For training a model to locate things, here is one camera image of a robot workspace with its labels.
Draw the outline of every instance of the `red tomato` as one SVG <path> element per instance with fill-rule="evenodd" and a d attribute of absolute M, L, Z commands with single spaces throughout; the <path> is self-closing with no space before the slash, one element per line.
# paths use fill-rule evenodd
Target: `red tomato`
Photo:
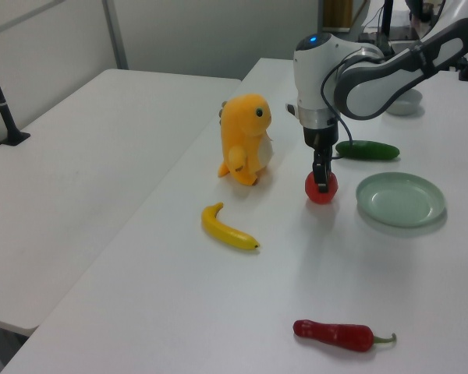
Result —
<path fill-rule="evenodd" d="M 333 200 L 333 197 L 338 191 L 338 181 L 336 176 L 331 173 L 328 180 L 328 191 L 326 193 L 319 192 L 319 187 L 314 182 L 314 173 L 310 173 L 305 179 L 305 192 L 309 199 L 317 204 L 327 204 Z"/>

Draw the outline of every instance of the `green plate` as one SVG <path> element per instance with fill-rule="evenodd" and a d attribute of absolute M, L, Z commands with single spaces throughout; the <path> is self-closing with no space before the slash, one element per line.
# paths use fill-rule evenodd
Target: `green plate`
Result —
<path fill-rule="evenodd" d="M 426 179 L 406 173 L 380 173 L 356 190 L 359 207 L 375 220 L 413 228 L 428 224 L 445 210 L 441 190 Z"/>

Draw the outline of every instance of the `yellow banana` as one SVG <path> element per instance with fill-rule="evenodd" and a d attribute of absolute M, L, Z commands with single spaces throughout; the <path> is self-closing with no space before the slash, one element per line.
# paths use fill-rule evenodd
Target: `yellow banana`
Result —
<path fill-rule="evenodd" d="M 223 206 L 224 203 L 216 203 L 203 209 L 201 223 L 204 230 L 214 238 L 236 248 L 255 250 L 260 247 L 253 236 L 231 228 L 217 219 L 217 214 Z"/>

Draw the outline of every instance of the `stuffed toy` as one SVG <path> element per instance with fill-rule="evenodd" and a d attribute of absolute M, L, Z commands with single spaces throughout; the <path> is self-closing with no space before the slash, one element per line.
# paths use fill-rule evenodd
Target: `stuffed toy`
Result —
<path fill-rule="evenodd" d="M 218 177 L 230 173 L 243 185 L 256 185 L 257 173 L 272 158 L 267 128 L 271 110 L 259 94 L 249 93 L 224 102 L 220 110 L 222 153 L 224 160 Z"/>

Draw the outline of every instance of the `green cucumber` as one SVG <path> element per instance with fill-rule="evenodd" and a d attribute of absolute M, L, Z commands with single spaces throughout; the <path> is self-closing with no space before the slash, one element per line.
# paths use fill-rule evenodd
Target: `green cucumber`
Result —
<path fill-rule="evenodd" d="M 400 154 L 399 148 L 369 140 L 354 140 L 352 146 L 348 141 L 341 142 L 336 150 L 340 156 L 357 160 L 393 160 Z"/>

